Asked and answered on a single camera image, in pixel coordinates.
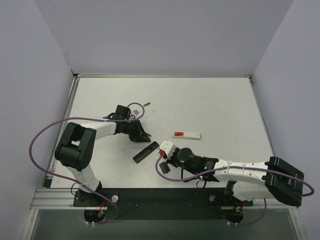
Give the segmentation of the black remote control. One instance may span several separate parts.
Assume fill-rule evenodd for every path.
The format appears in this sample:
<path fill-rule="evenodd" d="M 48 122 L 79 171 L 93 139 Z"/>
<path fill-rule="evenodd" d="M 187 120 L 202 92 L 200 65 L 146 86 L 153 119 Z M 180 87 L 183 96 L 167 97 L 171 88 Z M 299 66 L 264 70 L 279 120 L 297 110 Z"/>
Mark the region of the black remote control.
<path fill-rule="evenodd" d="M 147 147 L 145 147 L 143 150 L 141 150 L 139 153 L 137 153 L 132 159 L 133 161 L 138 164 L 143 159 L 148 157 L 153 151 L 155 151 L 160 145 L 154 141 L 151 144 L 149 144 Z"/>

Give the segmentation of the white stick with orange tip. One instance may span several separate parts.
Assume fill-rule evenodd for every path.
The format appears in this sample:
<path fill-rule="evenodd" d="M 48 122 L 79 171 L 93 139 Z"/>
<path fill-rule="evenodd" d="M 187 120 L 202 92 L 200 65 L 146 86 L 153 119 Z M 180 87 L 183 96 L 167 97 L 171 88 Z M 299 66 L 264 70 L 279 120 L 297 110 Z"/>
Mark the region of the white stick with orange tip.
<path fill-rule="evenodd" d="M 173 139 L 186 139 L 186 140 L 201 140 L 201 133 L 186 132 L 186 131 L 174 131 L 171 135 Z"/>

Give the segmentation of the black battery cover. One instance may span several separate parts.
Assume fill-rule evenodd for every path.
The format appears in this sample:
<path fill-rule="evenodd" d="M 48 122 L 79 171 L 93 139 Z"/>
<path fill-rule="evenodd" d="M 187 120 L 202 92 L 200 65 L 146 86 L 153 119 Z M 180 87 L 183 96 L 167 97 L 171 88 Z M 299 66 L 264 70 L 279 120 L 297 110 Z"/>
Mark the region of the black battery cover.
<path fill-rule="evenodd" d="M 159 167 L 164 175 L 171 171 L 169 165 L 166 162 L 160 163 Z"/>

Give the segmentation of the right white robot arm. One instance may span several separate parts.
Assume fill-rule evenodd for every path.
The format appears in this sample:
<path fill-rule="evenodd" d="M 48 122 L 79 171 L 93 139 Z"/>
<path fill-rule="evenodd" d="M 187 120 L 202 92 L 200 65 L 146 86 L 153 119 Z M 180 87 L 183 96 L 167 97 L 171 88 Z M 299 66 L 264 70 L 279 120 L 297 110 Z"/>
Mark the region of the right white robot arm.
<path fill-rule="evenodd" d="M 304 173 L 279 157 L 263 162 L 234 162 L 195 155 L 190 148 L 162 149 L 160 154 L 176 168 L 205 182 L 230 182 L 233 197 L 240 201 L 275 198 L 299 207 L 303 198 Z"/>

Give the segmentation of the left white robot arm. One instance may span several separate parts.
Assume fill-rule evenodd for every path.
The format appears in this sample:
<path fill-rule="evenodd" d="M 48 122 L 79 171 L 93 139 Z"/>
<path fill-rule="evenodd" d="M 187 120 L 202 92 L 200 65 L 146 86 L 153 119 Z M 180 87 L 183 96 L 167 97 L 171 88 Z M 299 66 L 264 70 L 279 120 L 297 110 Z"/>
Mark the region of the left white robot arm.
<path fill-rule="evenodd" d="M 102 118 L 103 121 L 86 124 L 69 122 L 58 142 L 55 159 L 80 182 L 79 194 L 92 206 L 100 204 L 103 199 L 102 184 L 90 166 L 95 141 L 116 134 L 128 135 L 129 140 L 134 143 L 151 141 L 141 122 L 136 119 L 137 115 L 131 113 L 128 106 L 118 105 L 115 112 Z"/>

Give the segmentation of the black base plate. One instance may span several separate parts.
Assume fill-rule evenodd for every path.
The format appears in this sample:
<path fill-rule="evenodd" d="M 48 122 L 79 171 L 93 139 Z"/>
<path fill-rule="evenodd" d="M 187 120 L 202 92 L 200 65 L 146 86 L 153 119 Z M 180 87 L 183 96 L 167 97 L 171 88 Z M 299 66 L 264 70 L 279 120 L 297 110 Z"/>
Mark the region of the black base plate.
<path fill-rule="evenodd" d="M 218 188 L 103 188 L 102 195 L 114 199 L 118 209 L 107 202 L 104 213 L 118 220 L 220 220 L 225 210 L 251 207 Z"/>

